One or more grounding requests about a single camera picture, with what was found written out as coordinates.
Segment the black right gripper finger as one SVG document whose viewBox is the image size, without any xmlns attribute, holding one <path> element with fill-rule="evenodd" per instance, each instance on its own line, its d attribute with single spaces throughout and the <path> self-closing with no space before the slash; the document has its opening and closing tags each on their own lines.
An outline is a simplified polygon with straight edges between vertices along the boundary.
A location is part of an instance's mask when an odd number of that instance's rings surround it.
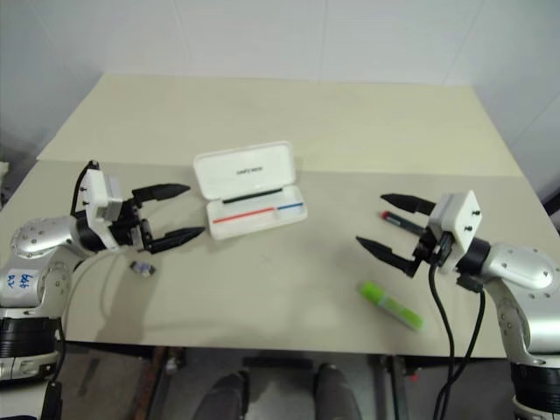
<svg viewBox="0 0 560 420">
<path fill-rule="evenodd" d="M 436 206 L 432 201 L 413 195 L 386 193 L 381 195 L 380 198 L 387 201 L 392 206 L 412 214 L 420 213 L 430 215 Z"/>
<path fill-rule="evenodd" d="M 407 277 L 413 277 L 419 267 L 419 260 L 408 260 L 395 254 L 392 248 L 381 244 L 378 241 L 369 240 L 360 236 L 355 239 L 358 243 L 367 250 L 372 256 L 387 265 L 400 270 Z"/>
</svg>

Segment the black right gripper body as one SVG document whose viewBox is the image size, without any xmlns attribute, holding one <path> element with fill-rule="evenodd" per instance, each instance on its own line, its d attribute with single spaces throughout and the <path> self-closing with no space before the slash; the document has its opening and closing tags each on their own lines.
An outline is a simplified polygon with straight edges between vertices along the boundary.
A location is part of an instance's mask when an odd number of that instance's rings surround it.
<svg viewBox="0 0 560 420">
<path fill-rule="evenodd" d="M 443 232 L 436 236 L 430 227 L 427 227 L 420 236 L 413 252 L 416 262 L 442 266 L 452 252 L 454 238 L 450 232 Z"/>
</svg>

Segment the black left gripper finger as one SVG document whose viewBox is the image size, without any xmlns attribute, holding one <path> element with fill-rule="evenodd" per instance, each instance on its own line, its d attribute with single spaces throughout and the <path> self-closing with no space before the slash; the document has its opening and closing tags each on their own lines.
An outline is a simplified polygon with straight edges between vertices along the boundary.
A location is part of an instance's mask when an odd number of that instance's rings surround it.
<svg viewBox="0 0 560 420">
<path fill-rule="evenodd" d="M 132 196 L 136 205 L 140 207 L 144 202 L 168 200 L 186 193 L 191 189 L 189 185 L 167 183 L 149 185 L 137 188 L 132 191 Z"/>
<path fill-rule="evenodd" d="M 205 231 L 204 227 L 184 227 L 166 233 L 163 237 L 153 239 L 144 238 L 144 249 L 150 254 L 158 254 L 169 249 L 180 247 L 197 238 Z"/>
</svg>

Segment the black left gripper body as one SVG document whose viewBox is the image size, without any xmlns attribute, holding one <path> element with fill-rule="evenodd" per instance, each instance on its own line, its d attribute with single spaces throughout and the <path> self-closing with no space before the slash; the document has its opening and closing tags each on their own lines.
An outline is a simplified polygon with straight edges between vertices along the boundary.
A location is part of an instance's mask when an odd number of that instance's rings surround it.
<svg viewBox="0 0 560 420">
<path fill-rule="evenodd" d="M 132 197 L 122 203 L 121 211 L 109 230 L 120 247 L 132 247 L 138 252 L 152 251 L 153 234 L 147 219 L 140 214 L 142 202 Z"/>
</svg>

